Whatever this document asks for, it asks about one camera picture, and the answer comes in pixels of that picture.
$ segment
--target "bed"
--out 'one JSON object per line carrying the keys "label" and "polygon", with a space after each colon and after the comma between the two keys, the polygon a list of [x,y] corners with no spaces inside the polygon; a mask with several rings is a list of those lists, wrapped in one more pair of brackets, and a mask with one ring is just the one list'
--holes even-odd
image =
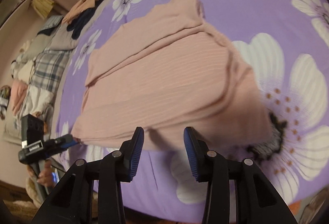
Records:
{"label": "bed", "polygon": [[[124,23],[169,0],[105,0],[65,68],[55,104],[57,136],[80,115],[88,72],[86,46],[100,48]],[[264,103],[275,118],[268,144],[233,147],[231,159],[258,162],[287,204],[329,183],[329,5],[326,0],[201,0],[206,20],[233,41],[256,75]],[[60,156],[68,169],[78,158],[94,161],[114,148],[76,145]],[[122,184],[124,205],[163,219],[198,223],[206,184],[196,183],[184,151],[146,151],[134,180]]]}

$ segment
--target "mattress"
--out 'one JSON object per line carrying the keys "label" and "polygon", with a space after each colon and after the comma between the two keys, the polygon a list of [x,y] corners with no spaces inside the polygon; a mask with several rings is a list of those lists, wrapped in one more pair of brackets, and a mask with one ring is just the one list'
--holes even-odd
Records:
{"label": "mattress", "polygon": [[[58,136],[70,132],[80,115],[91,51],[100,48],[122,24],[169,1],[108,2],[69,61],[55,125]],[[234,160],[255,160],[287,204],[322,189],[329,183],[328,2],[200,1],[207,22],[233,41],[253,67],[264,104],[272,112],[270,142],[221,153]],[[113,150],[76,145],[60,161],[68,169],[78,158],[90,162]],[[185,151],[142,151],[136,177],[121,186],[123,203],[129,208],[178,222],[201,222],[207,185],[195,182]]]}

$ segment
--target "ribbed fabric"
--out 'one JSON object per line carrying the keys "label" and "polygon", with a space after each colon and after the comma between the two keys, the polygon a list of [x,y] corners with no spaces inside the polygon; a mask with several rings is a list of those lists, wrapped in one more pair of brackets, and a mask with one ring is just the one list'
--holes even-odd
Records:
{"label": "ribbed fabric", "polygon": [[119,30],[88,63],[73,136],[120,147],[136,126],[144,149],[182,149],[193,126],[210,147],[269,138],[252,68],[203,19],[198,0],[171,0]]}

